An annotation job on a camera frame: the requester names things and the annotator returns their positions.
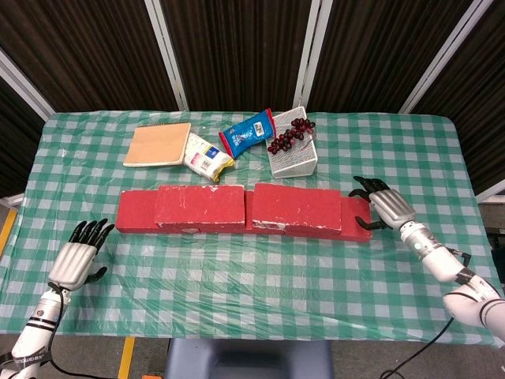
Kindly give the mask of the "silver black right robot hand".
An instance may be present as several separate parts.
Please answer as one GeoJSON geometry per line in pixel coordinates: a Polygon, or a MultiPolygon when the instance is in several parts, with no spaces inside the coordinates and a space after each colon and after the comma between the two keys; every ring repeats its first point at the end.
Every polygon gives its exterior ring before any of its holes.
{"type": "Polygon", "coordinates": [[[367,223],[360,216],[355,216],[360,227],[367,231],[386,228],[399,230],[404,224],[415,220],[414,208],[382,179],[361,176],[354,176],[353,179],[362,185],[362,189],[353,189],[349,196],[366,200],[380,217],[378,221],[367,223]]]}

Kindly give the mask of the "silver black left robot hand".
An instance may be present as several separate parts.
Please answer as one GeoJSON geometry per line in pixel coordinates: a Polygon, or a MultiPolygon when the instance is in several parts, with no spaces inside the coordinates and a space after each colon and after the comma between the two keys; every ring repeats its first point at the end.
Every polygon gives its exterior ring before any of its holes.
{"type": "Polygon", "coordinates": [[[95,273],[90,273],[90,268],[107,236],[115,227],[107,222],[108,219],[102,219],[77,224],[55,259],[48,276],[50,283],[57,288],[76,291],[85,284],[97,282],[105,275],[105,266],[95,273]]]}

